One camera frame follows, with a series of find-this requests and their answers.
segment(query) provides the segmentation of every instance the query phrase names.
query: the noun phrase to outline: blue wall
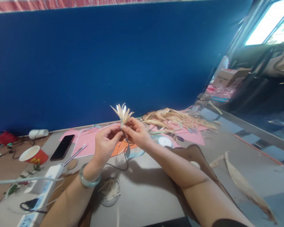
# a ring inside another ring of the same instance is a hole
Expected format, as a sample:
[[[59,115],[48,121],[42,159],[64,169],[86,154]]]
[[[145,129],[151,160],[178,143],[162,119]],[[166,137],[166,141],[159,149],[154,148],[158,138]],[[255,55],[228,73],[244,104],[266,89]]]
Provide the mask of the blue wall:
[[[252,0],[0,14],[0,131],[64,129],[182,109],[202,91]]]

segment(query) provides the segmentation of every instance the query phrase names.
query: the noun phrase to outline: smartphone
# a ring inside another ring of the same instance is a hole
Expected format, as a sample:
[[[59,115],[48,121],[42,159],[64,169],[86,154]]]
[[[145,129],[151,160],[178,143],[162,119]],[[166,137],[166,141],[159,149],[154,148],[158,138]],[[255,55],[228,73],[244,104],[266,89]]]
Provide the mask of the smartphone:
[[[65,136],[57,149],[55,150],[53,156],[50,158],[51,161],[57,161],[64,159],[72,141],[74,140],[75,135]]]

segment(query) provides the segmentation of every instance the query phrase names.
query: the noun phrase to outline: red patterned fabric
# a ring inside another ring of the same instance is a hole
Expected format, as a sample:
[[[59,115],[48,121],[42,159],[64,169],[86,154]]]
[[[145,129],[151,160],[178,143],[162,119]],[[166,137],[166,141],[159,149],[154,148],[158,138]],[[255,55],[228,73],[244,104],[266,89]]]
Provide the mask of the red patterned fabric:
[[[36,11],[47,9],[63,9],[86,6],[117,5],[130,3],[161,2],[153,0],[0,0],[0,13],[17,11]]]

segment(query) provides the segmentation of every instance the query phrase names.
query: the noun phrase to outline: bracelet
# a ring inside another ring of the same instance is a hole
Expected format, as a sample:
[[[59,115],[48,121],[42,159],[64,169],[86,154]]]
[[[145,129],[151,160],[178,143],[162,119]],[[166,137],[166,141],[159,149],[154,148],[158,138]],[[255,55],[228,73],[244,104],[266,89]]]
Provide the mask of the bracelet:
[[[81,181],[81,184],[83,184],[84,186],[86,186],[88,188],[95,187],[97,184],[100,183],[101,175],[99,176],[99,178],[95,182],[90,182],[90,181],[86,180],[83,176],[83,169],[86,165],[87,165],[87,163],[85,163],[79,171],[79,179]]]

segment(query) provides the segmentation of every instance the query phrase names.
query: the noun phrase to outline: cardboard box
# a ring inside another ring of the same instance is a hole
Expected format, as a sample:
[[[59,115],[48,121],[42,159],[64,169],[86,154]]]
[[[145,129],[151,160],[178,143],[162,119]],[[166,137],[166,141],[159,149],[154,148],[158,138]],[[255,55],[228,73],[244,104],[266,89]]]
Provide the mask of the cardboard box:
[[[212,86],[217,87],[221,84],[223,87],[229,87],[237,78],[244,78],[251,71],[249,68],[221,69],[215,78]]]

